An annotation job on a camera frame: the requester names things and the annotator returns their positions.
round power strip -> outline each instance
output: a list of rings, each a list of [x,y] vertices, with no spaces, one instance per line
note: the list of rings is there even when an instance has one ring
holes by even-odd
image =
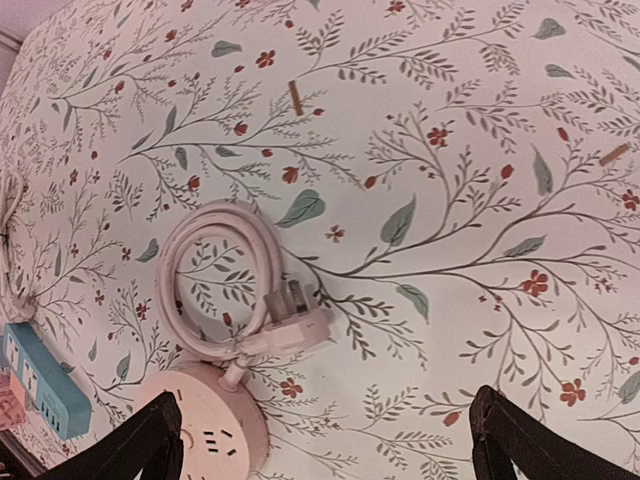
[[[136,411],[162,392],[172,392],[182,412],[187,480],[246,480],[264,464],[269,450],[267,424],[251,394],[242,386],[231,393],[218,385],[224,371],[186,363],[145,380]]]

bedspread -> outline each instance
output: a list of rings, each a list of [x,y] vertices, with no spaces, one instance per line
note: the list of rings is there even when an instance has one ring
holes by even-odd
[[[78,0],[33,32],[0,102],[25,196],[12,281],[91,399],[46,465],[189,359],[159,322],[157,254],[190,210],[242,201],[335,343],[265,356],[261,480],[472,478],[489,384],[640,469],[640,4],[635,0]],[[300,97],[293,100],[295,81]],[[242,330],[252,265],[182,260],[176,308]]]

socket outlet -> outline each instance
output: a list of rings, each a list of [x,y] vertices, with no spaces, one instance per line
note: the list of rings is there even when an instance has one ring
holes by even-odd
[[[62,369],[28,323],[5,326],[3,351],[40,415],[62,439],[89,431],[91,402]]]
[[[187,363],[151,376],[136,399],[141,409],[164,391],[170,391],[182,412],[184,462],[182,479],[245,480],[267,457],[269,440],[264,416],[242,386],[223,390],[223,371],[202,363]]]

white cable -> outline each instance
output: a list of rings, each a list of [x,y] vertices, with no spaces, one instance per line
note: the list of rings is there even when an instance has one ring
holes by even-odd
[[[9,205],[9,195],[14,190],[14,198]],[[3,323],[30,320],[35,308],[21,298],[21,292],[14,292],[11,286],[11,261],[9,259],[9,219],[20,204],[24,192],[24,180],[15,171],[3,171],[0,175],[0,311]]]
[[[207,237],[228,238],[249,255],[254,265],[254,311],[240,334],[222,342],[202,340],[176,309],[175,272],[180,260],[189,247]],[[281,278],[280,249],[267,225],[241,206],[212,202],[187,215],[163,247],[156,279],[160,315],[180,339],[181,346],[198,357],[209,361],[238,358],[225,375],[227,386],[233,388],[246,369],[249,357],[262,348],[256,345],[255,336],[252,335],[266,323],[268,312],[264,297],[280,287]]]

blue power strip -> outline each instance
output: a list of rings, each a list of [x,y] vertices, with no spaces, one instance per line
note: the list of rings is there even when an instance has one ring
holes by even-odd
[[[62,440],[89,431],[91,402],[28,323],[4,328],[2,351],[40,414]]]

